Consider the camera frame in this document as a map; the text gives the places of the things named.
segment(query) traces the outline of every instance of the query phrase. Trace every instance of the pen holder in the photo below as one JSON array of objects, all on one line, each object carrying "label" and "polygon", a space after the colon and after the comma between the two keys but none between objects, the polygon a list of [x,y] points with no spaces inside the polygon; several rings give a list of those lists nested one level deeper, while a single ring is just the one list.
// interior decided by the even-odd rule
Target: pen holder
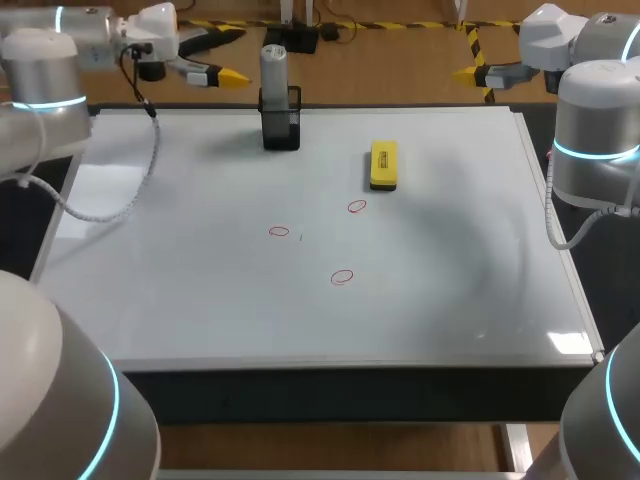
[{"label": "pen holder", "polygon": [[262,144],[265,150],[292,151],[300,148],[301,105],[302,90],[298,86],[290,86],[289,108],[265,111],[260,89],[258,111],[262,117]]}]

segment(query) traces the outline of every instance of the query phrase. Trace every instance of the whiteboard eraser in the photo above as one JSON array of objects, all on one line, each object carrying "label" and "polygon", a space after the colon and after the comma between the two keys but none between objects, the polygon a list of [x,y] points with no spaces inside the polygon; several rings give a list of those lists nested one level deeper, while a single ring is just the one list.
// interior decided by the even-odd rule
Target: whiteboard eraser
[{"label": "whiteboard eraser", "polygon": [[393,191],[398,185],[398,143],[373,142],[371,147],[371,190]]}]

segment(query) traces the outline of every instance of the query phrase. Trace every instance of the white table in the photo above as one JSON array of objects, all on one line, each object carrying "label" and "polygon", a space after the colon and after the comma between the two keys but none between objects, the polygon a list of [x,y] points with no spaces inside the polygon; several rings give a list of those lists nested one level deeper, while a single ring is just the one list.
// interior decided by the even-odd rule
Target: white table
[{"label": "white table", "polygon": [[[160,121],[132,217],[65,215],[36,267],[120,368],[591,365],[602,350],[507,108],[304,111],[290,153],[262,149],[254,111]],[[374,139],[399,142],[395,192],[368,189]],[[70,204],[126,203],[150,145],[143,113],[100,114]],[[336,285],[340,270],[353,278]]]}]

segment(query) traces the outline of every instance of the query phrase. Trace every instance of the wooden floor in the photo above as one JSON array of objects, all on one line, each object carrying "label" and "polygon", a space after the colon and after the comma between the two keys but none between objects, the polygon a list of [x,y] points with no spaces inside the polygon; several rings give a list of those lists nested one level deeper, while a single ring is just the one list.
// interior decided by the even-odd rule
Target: wooden floor
[{"label": "wooden floor", "polygon": [[[240,7],[232,0],[200,0],[198,8],[188,15],[218,20],[278,17],[277,0],[245,2],[246,8],[238,10]],[[154,2],[111,2],[119,11],[129,12],[151,3]],[[447,0],[333,0],[332,5],[359,21],[411,22],[450,20],[447,3]],[[540,0],[469,0],[468,18],[521,20],[540,3]],[[637,0],[556,3],[572,13],[585,15],[604,10],[640,12]],[[321,1],[317,4],[323,20],[330,20],[332,17]],[[157,103],[255,104],[260,83],[258,55],[264,33],[264,29],[251,28],[242,39],[199,58],[244,73],[253,79],[249,88],[197,89],[170,74],[163,82],[143,85],[142,90]],[[482,28],[479,40],[488,63],[519,60],[518,37],[511,28]],[[289,70],[291,83],[302,87],[305,103],[480,103],[480,90],[460,86],[451,76],[456,70],[473,65],[466,35],[453,29],[363,30],[348,45],[321,42],[315,55],[291,55]],[[85,74],[83,80],[91,103],[134,101],[119,72]],[[496,92],[495,97],[498,102],[555,101],[545,92],[540,77],[512,91]],[[535,453],[546,445],[557,427],[535,425],[529,429]],[[238,425],[165,427],[161,433],[163,468],[498,471],[505,467],[499,434],[491,425]]]}]

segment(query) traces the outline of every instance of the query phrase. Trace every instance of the red drawn ellipse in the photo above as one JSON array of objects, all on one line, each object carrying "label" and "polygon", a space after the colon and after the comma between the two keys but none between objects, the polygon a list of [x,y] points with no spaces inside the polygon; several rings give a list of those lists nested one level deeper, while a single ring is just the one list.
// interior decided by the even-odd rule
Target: red drawn ellipse
[{"label": "red drawn ellipse", "polygon": [[269,235],[274,237],[286,237],[289,235],[289,229],[287,227],[271,227],[269,229]]},{"label": "red drawn ellipse", "polygon": [[342,285],[350,281],[352,278],[353,278],[352,270],[338,270],[336,273],[331,275],[331,283],[333,283],[334,285],[337,285],[338,287],[341,287]]},{"label": "red drawn ellipse", "polygon": [[362,210],[366,206],[367,206],[366,200],[355,200],[349,204],[349,206],[347,207],[347,210],[349,210],[349,213],[358,213],[360,210]]}]

